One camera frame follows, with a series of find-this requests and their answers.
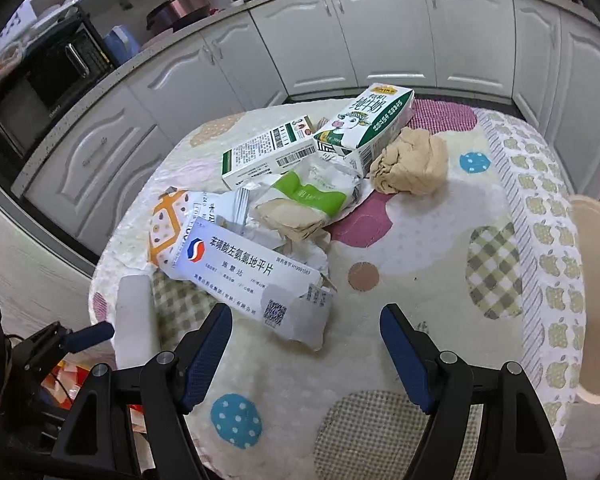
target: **table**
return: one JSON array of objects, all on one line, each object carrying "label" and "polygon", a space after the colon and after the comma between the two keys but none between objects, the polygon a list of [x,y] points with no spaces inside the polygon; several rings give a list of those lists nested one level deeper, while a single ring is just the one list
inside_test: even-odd
[{"label": "table", "polygon": [[[161,345],[173,349],[215,300],[146,262],[158,196],[169,186],[226,190],[221,153],[232,144],[304,114],[330,118],[347,103],[254,110],[185,137],[103,252],[91,321],[115,325],[120,278],[150,274]],[[584,286],[554,154],[529,124],[491,110],[416,100],[410,126],[446,139],[448,182],[424,197],[374,192],[330,227],[337,294],[324,347],[311,352],[234,315],[206,399],[187,416],[203,462],[224,478],[402,478],[427,417],[409,402],[379,335],[379,313],[390,302],[469,364],[519,361],[555,436],[564,431],[582,362]],[[456,478],[468,478],[479,421],[475,406]]]}]

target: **cable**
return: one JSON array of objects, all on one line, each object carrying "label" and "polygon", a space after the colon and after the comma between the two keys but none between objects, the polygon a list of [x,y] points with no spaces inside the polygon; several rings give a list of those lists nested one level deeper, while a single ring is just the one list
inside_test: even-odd
[{"label": "cable", "polygon": [[64,391],[64,394],[66,395],[66,398],[69,399],[69,404],[71,404],[73,406],[74,405],[74,400],[71,397],[69,397],[69,392],[64,387],[64,384],[62,384],[60,382],[60,379],[58,379],[58,376],[55,373],[53,373],[53,372],[49,372],[49,375],[52,376],[56,380],[56,383],[60,384],[60,387],[62,388],[62,391]]}]

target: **silver bolt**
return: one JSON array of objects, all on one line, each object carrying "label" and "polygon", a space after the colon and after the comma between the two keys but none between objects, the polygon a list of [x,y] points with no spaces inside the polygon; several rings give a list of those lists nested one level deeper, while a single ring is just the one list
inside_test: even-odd
[{"label": "silver bolt", "polygon": [[107,365],[104,365],[102,363],[100,363],[99,365],[95,365],[91,373],[96,377],[102,377],[104,374],[107,373]]},{"label": "silver bolt", "polygon": [[167,365],[173,361],[173,352],[160,352],[155,360],[158,361],[158,364]]},{"label": "silver bolt", "polygon": [[520,375],[522,373],[522,366],[515,361],[509,361],[507,363],[507,370],[510,374]]},{"label": "silver bolt", "polygon": [[456,354],[454,354],[453,352],[450,352],[449,350],[445,350],[444,352],[440,353],[440,360],[443,363],[452,365],[453,363],[458,361],[458,356]]}]

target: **plastic bucket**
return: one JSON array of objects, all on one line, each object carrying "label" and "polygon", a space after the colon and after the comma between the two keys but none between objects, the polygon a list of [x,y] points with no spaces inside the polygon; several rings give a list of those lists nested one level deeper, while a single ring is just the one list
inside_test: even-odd
[{"label": "plastic bucket", "polygon": [[576,393],[585,402],[600,404],[600,202],[581,195],[570,201],[580,239],[587,314]]}]

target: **white cabinet door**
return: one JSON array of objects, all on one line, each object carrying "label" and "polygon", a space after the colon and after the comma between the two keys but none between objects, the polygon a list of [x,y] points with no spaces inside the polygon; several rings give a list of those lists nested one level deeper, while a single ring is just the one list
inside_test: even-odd
[{"label": "white cabinet door", "polygon": [[72,126],[33,179],[26,198],[75,235],[107,183],[153,126],[129,89],[116,86]]},{"label": "white cabinet door", "polygon": [[199,34],[158,54],[126,82],[174,143],[207,121],[244,111]]},{"label": "white cabinet door", "polygon": [[332,0],[358,86],[435,86],[426,0]]},{"label": "white cabinet door", "polygon": [[513,0],[427,0],[427,5],[438,86],[511,97]]},{"label": "white cabinet door", "polygon": [[513,0],[516,70],[513,101],[526,122],[544,134],[554,103],[560,64],[560,11],[540,0]]},{"label": "white cabinet door", "polygon": [[275,0],[250,12],[289,94],[357,86],[331,0]]},{"label": "white cabinet door", "polygon": [[577,193],[600,199],[600,29],[561,11],[560,72],[546,132]]},{"label": "white cabinet door", "polygon": [[100,254],[142,186],[172,149],[173,144],[160,128],[154,127],[104,189],[80,227],[78,241]]},{"label": "white cabinet door", "polygon": [[202,30],[245,110],[282,104],[285,86],[248,12]]}]

